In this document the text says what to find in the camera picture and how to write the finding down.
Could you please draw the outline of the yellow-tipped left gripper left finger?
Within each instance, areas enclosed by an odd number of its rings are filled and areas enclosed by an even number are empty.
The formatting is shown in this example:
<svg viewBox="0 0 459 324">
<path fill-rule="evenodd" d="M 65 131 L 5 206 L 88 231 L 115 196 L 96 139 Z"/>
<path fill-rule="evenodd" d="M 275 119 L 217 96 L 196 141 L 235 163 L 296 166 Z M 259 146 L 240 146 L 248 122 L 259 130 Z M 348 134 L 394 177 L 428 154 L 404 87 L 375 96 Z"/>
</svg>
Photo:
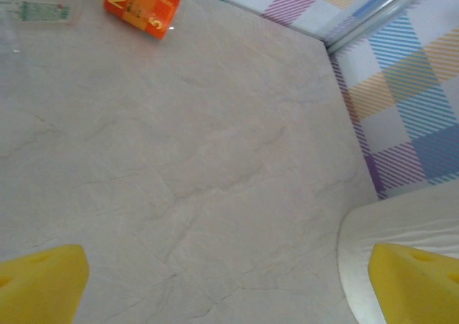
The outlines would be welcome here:
<svg viewBox="0 0 459 324">
<path fill-rule="evenodd" d="M 88 278 L 78 244 L 2 261 L 1 322 L 72 323 Z"/>
</svg>

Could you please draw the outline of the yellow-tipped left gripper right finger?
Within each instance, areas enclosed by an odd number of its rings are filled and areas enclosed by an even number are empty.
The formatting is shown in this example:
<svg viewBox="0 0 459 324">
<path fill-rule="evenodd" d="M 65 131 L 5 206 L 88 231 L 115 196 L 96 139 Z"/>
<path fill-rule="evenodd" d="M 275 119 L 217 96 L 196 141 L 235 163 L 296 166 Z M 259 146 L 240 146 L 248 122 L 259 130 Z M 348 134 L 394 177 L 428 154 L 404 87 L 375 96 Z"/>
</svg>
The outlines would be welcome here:
<svg viewBox="0 0 459 324">
<path fill-rule="evenodd" d="M 458 259 L 375 244 L 368 274 L 387 323 L 458 322 Z"/>
</svg>

